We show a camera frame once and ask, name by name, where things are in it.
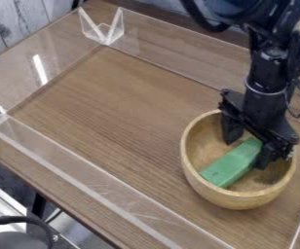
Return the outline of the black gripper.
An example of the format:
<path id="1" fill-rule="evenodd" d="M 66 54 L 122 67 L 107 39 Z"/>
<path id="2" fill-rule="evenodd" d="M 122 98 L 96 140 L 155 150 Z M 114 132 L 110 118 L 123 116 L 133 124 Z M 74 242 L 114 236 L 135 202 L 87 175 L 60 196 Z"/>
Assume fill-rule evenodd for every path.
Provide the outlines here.
<path id="1" fill-rule="evenodd" d="M 230 145 L 247 130 L 262 142 L 254 167 L 265 170 L 273 161 L 290 157 L 300 142 L 286 118 L 288 93 L 285 90 L 266 93 L 223 89 L 221 96 L 223 141 Z"/>

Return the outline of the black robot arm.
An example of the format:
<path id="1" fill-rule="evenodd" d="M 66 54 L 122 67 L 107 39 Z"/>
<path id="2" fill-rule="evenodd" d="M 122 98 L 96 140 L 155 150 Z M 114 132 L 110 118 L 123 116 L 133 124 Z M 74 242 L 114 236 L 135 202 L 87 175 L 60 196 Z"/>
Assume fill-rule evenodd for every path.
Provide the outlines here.
<path id="1" fill-rule="evenodd" d="M 288 159 L 300 142 L 286 117 L 300 118 L 290 101 L 300 91 L 300 0 L 202 0 L 218 20 L 211 24 L 195 0 L 179 0 L 194 21 L 210 32 L 239 26 L 249 33 L 250 69 L 245 91 L 222 90 L 223 140 L 233 143 L 243 132 L 261 141 L 254 160 L 259 169 Z"/>

